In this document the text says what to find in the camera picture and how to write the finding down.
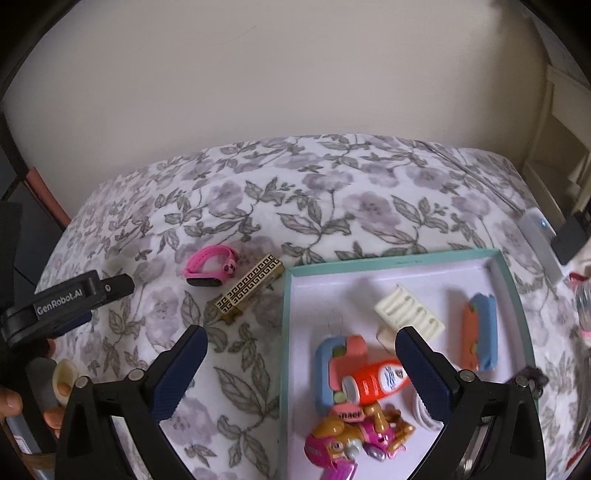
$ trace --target white cable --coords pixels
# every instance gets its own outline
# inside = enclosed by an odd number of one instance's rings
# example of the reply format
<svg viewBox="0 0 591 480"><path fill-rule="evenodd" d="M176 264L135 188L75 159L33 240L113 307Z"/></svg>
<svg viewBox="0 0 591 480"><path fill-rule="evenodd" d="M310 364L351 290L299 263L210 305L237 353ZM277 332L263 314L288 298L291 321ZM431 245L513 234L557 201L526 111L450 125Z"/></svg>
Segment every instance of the white cable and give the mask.
<svg viewBox="0 0 591 480"><path fill-rule="evenodd" d="M461 368L457 367L456 365L452 364L453 368L456 371L460 371ZM432 432L438 432L443 428L443 423L434 420L429 415L427 411L427 407L421 400L421 397L418 396L417 391L414 391L414 398L413 398L413 416L417 423L426 430L431 430Z"/></svg>

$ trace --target orange bottle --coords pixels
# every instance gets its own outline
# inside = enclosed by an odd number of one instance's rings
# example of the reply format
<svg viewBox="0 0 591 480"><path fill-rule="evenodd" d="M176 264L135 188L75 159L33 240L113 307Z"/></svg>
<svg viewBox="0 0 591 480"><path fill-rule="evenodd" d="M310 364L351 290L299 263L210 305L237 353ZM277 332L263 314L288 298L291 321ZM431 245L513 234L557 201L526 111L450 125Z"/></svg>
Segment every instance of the orange bottle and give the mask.
<svg viewBox="0 0 591 480"><path fill-rule="evenodd" d="M364 406L394 395L407 383L408 376L400 362L390 358L343 377L341 387L348 401Z"/></svg>

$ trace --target white wall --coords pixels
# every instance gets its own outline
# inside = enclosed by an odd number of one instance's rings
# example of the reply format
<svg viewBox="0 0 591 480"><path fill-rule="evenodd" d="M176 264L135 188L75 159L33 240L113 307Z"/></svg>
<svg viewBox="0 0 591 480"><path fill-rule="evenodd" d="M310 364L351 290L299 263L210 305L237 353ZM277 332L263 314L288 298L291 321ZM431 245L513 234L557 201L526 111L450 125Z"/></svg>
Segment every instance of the white wall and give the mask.
<svg viewBox="0 0 591 480"><path fill-rule="evenodd" d="M533 28L498 0L83 0L5 109L73 215L119 173L277 135L398 135L517 161L543 68Z"/></svg>

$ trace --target black clamp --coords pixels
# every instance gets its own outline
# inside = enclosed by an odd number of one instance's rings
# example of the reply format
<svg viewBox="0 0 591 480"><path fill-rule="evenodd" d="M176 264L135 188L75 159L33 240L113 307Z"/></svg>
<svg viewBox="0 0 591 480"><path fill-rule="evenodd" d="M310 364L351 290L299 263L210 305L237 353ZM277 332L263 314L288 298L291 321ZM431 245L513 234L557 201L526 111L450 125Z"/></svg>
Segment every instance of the black clamp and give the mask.
<svg viewBox="0 0 591 480"><path fill-rule="evenodd" d="M191 325L172 349L124 380L72 390L56 455L56 480L133 480L112 416L123 417L154 480L193 480L163 431L207 353L207 333Z"/></svg>
<svg viewBox="0 0 591 480"><path fill-rule="evenodd" d="M444 423L409 480L545 479L540 421L524 376L497 384L456 372L412 327L397 333L396 353L429 414Z"/></svg>

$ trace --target human hand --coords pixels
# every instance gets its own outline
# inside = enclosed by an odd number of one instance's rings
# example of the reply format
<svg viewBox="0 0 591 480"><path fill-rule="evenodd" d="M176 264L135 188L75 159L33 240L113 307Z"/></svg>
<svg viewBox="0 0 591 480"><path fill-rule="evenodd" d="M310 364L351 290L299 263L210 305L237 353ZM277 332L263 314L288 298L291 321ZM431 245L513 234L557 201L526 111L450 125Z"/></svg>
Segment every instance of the human hand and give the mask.
<svg viewBox="0 0 591 480"><path fill-rule="evenodd" d="M49 356L51 356L56 350L56 344L53 340L48 340L48 342ZM14 417L20 412L22 412L21 396L12 390L0 387L0 423L3 423L6 417ZM58 438L60 436L61 423L63 422L65 413L66 409L64 407L50 408L43 413L45 422Z"/></svg>

